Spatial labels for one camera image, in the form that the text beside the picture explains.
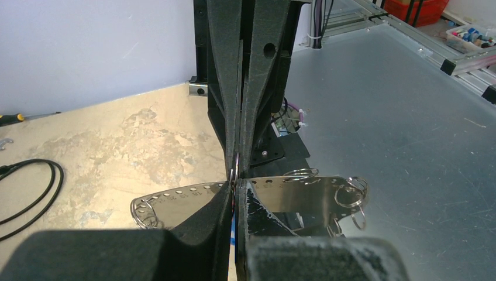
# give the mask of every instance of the plastic container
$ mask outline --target plastic container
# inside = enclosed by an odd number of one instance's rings
[[[448,5],[448,2],[449,0],[425,0],[422,4],[416,27],[431,25],[438,22],[439,18],[441,18],[441,15],[443,14],[443,11],[446,8],[446,5]],[[398,19],[406,20],[409,5],[410,4],[403,4],[399,0],[387,0],[384,5],[384,9]],[[418,2],[415,2],[412,13],[410,14],[410,19],[408,21],[410,25],[414,22],[417,10]]]
[[[493,37],[496,39],[496,32],[490,32],[485,28],[482,28],[478,25],[463,25],[463,26],[458,26],[456,28],[450,29],[446,31],[446,45],[450,46],[451,48],[460,51],[462,53],[469,53],[469,52],[474,52],[474,51],[480,51],[483,50],[483,48],[476,46],[472,42],[467,42],[463,40],[462,38],[459,38],[455,35],[453,35],[453,32],[457,32],[459,30],[463,31],[468,31],[469,29],[474,28],[475,30],[479,31],[479,34],[487,36],[487,37]]]

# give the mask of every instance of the screwdriver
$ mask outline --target screwdriver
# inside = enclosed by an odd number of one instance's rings
[[[0,115],[0,127],[20,123],[24,121],[24,116],[20,113],[15,115]]]

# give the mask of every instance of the coiled black cable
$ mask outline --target coiled black cable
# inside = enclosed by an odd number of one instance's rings
[[[0,181],[3,180],[4,178],[10,176],[17,170],[21,169],[22,167],[26,167],[27,165],[35,164],[35,163],[45,163],[50,166],[51,170],[51,178],[50,182],[45,189],[45,191],[38,197],[34,202],[29,204],[26,208],[22,209],[18,213],[0,221],[0,225],[4,225],[9,221],[14,220],[15,218],[18,218],[20,215],[24,214],[25,212],[29,211],[31,208],[33,208],[36,204],[38,204],[40,201],[42,201],[43,198],[50,192],[51,188],[53,187],[53,184],[55,183],[55,178],[56,178],[56,171],[55,168],[58,169],[60,173],[60,177],[58,180],[58,185],[57,188],[55,189],[55,192],[53,193],[53,196],[51,197],[50,201],[46,204],[46,206],[37,214],[35,217],[33,217],[30,221],[28,221],[25,225],[19,227],[18,229],[12,231],[11,233],[0,237],[0,242],[9,239],[10,237],[18,234],[19,232],[23,231],[24,229],[28,228],[30,225],[32,225],[35,221],[37,221],[48,209],[50,206],[55,202],[55,199],[57,199],[58,194],[60,193],[60,190],[62,189],[62,184],[64,183],[64,170],[62,167],[51,160],[46,160],[46,159],[30,159],[30,160],[25,160],[16,164],[8,165],[8,166],[1,166],[0,167]]]

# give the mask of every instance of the black cable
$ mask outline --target black cable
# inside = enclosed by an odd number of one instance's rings
[[[12,231],[11,233],[0,237],[0,242],[7,240],[8,238],[20,233],[21,231],[23,231],[24,229],[26,229],[27,227],[32,225],[35,221],[37,221],[44,213],[46,213],[46,211],[48,211],[48,209],[54,203],[55,199],[57,198],[57,196],[58,196],[58,194],[62,188],[62,184],[64,183],[64,170],[62,169],[62,167],[58,163],[53,162],[51,160],[45,160],[45,159],[30,159],[30,160],[25,160],[25,161],[22,161],[22,162],[19,162],[16,164],[12,164],[9,166],[1,166],[0,167],[0,181],[3,180],[4,178],[10,176],[11,174],[16,172],[17,170],[21,169],[22,167],[26,167],[28,165],[35,164],[35,163],[45,163],[45,164],[48,164],[50,166],[50,171],[51,171],[50,183],[48,184],[45,191],[40,195],[40,197],[38,197],[34,202],[29,204],[26,208],[22,209],[18,213],[0,221],[0,225],[6,224],[7,222],[14,220],[15,218],[18,218],[20,215],[29,211],[36,204],[38,204],[48,194],[48,192],[50,192],[51,188],[53,187],[53,184],[55,183],[55,176],[56,176],[55,168],[57,168],[59,173],[60,173],[60,178],[58,180],[57,188],[55,189],[55,192],[53,193],[53,196],[50,199],[50,201],[46,204],[46,206],[37,215],[35,215],[34,218],[32,218],[30,221],[28,221],[25,225]]]
[[[287,112],[288,112],[288,100],[286,100],[286,98],[284,98],[284,112],[283,112],[283,114],[279,114],[278,117],[274,118],[274,120],[272,120],[272,123],[281,119],[284,115],[286,115]]]
[[[321,33],[322,31],[322,27],[321,27],[321,21],[317,21],[317,6],[320,6],[320,13],[322,13],[322,2],[320,2],[321,0],[315,0],[315,4],[314,4],[314,12],[313,12],[313,16],[314,16],[314,34],[313,34],[313,37],[316,38],[316,37],[319,37],[319,34]],[[313,40],[313,46],[314,46],[314,49],[317,49],[318,48],[318,42],[319,40],[318,39],[314,39]]]
[[[332,11],[332,7],[333,6],[334,6],[334,0],[330,0],[330,7],[329,7],[329,11],[327,12],[327,19],[325,20],[324,26],[322,27],[321,39],[320,40],[322,40],[323,37],[324,37],[324,33],[325,33],[325,30],[326,30],[326,27],[327,27],[327,24],[328,24],[329,18],[330,18],[330,12]]]

